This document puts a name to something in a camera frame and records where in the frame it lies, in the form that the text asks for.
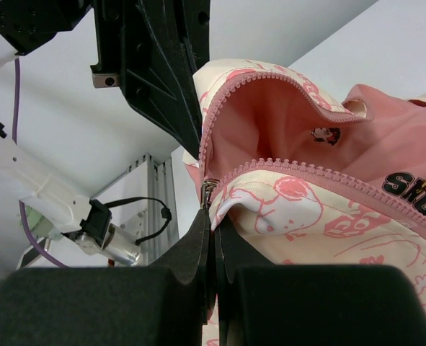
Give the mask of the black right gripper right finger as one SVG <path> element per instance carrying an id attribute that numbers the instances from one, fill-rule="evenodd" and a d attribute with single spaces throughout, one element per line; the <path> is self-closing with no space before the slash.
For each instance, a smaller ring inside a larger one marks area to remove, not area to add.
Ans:
<path id="1" fill-rule="evenodd" d="M 276 265 L 224 220 L 214 233 L 222 345 L 426 345 L 410 281 L 384 265 Z"/>

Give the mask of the aluminium rail left side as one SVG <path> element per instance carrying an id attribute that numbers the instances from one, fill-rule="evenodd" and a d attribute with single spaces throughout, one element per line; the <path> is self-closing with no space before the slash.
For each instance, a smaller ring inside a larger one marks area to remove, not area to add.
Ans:
<path id="1" fill-rule="evenodd" d="M 136 191 L 130 196 L 145 199 L 128 206 L 127 231 L 135 239 L 161 232 L 140 245 L 140 264 L 149 265 L 179 240 L 172 160 L 160 163 L 145 154 L 130 167 L 130 178 L 136 182 Z"/>

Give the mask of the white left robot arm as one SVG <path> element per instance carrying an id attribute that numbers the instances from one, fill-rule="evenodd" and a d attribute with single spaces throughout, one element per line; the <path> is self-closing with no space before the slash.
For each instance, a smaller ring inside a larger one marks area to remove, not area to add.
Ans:
<path id="1" fill-rule="evenodd" d="M 128 105 L 198 156 L 202 114 L 194 73 L 210 58 L 208 1 L 0 1 L 0 66 L 37 50 L 94 13 L 96 88 L 117 87 Z M 0 122 L 0 185 L 44 215 L 87 254 L 141 261 L 141 241 L 111 221 L 111 204 L 82 195 L 8 136 Z"/>

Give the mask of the pink hooded kids jacket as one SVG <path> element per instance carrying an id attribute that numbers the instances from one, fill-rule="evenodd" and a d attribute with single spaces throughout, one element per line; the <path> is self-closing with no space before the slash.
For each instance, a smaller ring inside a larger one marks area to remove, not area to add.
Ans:
<path id="1" fill-rule="evenodd" d="M 303 74 L 219 60 L 193 76 L 202 116 L 197 185 L 211 226 L 229 217 L 277 264 L 398 267 L 426 313 L 426 94 L 354 86 L 338 102 Z"/>

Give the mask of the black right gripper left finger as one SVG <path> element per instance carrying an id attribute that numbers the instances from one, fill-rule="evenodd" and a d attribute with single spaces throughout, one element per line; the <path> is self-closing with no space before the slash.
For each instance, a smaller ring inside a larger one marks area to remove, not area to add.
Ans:
<path id="1" fill-rule="evenodd" d="M 148 266 L 27 268 L 0 287 L 0 345 L 200 345 L 210 219 Z"/>

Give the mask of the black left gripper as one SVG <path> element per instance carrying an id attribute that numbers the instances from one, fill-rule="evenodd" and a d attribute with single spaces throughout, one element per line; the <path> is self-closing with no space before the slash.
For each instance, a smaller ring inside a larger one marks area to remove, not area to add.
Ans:
<path id="1" fill-rule="evenodd" d="M 210 0 L 93 1 L 96 88 L 118 87 L 130 107 L 199 156 L 202 115 L 193 75 L 210 60 Z"/>

